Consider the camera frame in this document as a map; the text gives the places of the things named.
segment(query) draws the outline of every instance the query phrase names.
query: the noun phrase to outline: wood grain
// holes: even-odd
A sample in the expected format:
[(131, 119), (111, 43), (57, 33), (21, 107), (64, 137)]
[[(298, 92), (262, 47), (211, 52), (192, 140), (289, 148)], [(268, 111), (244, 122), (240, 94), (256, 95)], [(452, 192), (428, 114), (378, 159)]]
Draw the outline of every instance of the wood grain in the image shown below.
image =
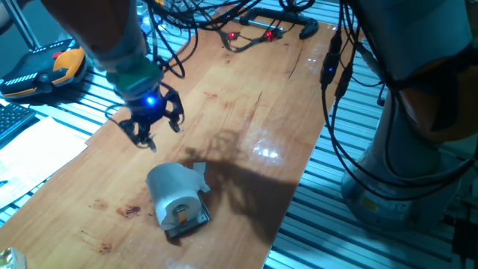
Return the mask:
[[(319, 77), (332, 27), (321, 24), (308, 40), (295, 27), (239, 54), (200, 31), (187, 78), (164, 80), (180, 92), (184, 132), (156, 123), (153, 153), (107, 122), (0, 228), (0, 249), (21, 250), (28, 269), (260, 268), (323, 126)], [(203, 195), (212, 221), (174, 241), (158, 227), (145, 184), (168, 161), (206, 161), (212, 190)]]

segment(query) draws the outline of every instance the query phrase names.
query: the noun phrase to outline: connector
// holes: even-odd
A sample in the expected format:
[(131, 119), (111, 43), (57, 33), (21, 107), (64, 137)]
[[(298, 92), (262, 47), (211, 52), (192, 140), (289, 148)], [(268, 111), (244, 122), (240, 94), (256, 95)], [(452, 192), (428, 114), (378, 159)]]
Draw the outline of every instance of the connector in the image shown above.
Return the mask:
[(337, 90), (335, 91), (335, 99), (339, 100), (342, 96), (345, 95), (345, 92), (349, 88), (350, 79), (352, 79), (353, 68), (352, 63), (350, 63), (345, 70), (342, 72), (342, 76), (337, 85)]
[(342, 37), (340, 31), (335, 32), (330, 40), (329, 52), (323, 59), (322, 70), (320, 71), (320, 83), (322, 90), (325, 90), (332, 83), (337, 72), (338, 63), (341, 60)]

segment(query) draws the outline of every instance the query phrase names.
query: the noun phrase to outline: metal slotted platform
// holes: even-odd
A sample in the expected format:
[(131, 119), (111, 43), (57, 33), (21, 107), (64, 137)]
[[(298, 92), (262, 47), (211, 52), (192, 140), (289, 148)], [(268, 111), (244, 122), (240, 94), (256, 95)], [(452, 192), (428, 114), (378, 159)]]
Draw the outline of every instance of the metal slotted platform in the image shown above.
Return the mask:
[[(263, 0), (258, 7), (280, 10), (277, 0)], [(318, 1), (304, 12), (320, 22), (337, 24), (338, 4)], [(187, 42), (187, 33), (164, 32), (176, 51)], [(162, 43), (159, 52), (171, 55)], [(357, 56), (354, 77), (366, 84), (378, 78)], [(339, 105), (336, 136), (345, 150), (357, 158), (373, 139), (382, 109), (376, 105), (379, 87), (362, 87), (352, 81)], [(37, 97), (46, 105), (30, 106), (41, 119), (51, 116), (85, 141), (106, 121), (105, 110), (121, 104), (103, 72), (89, 70), (80, 84)], [(388, 233), (367, 228), (342, 202), (344, 169), (333, 153), (330, 136), (323, 130), (305, 168), (264, 268), (461, 268), (452, 254), (454, 228), (443, 223), (431, 232)], [(0, 210), (0, 226), (41, 187)], [(473, 264), (466, 263), (466, 268)]]

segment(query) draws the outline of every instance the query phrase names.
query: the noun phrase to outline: small black object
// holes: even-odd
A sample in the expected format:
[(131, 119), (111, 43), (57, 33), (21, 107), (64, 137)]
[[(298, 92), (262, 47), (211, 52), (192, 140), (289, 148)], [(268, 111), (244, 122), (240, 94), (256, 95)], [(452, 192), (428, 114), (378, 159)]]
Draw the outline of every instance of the small black object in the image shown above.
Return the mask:
[(382, 98), (384, 89), (385, 89), (385, 84), (382, 85), (382, 88), (380, 89), (379, 97), (376, 99), (377, 105), (379, 105), (381, 107), (385, 106), (385, 99)]
[(266, 18), (277, 19), (283, 22), (291, 22), (297, 25), (304, 25), (304, 29), (301, 30), (299, 38), (304, 40), (313, 36), (317, 31), (319, 31), (319, 22), (316, 19), (305, 17), (302, 15), (296, 15), (295, 13), (269, 10), (262, 7), (254, 7), (249, 10), (245, 16), (242, 16), (239, 22), (242, 25), (249, 25), (249, 21), (254, 20), (258, 16), (263, 16)]
[(35, 111), (21, 105), (0, 105), (0, 143), (20, 130), (35, 117)]

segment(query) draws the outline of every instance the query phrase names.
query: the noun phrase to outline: white paper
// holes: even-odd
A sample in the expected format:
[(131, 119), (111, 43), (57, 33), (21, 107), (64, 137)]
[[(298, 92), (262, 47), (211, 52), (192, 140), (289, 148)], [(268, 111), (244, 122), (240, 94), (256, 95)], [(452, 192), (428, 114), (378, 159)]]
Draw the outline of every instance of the white paper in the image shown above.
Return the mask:
[(66, 126), (47, 117), (0, 150), (0, 208), (19, 199), (87, 148)]

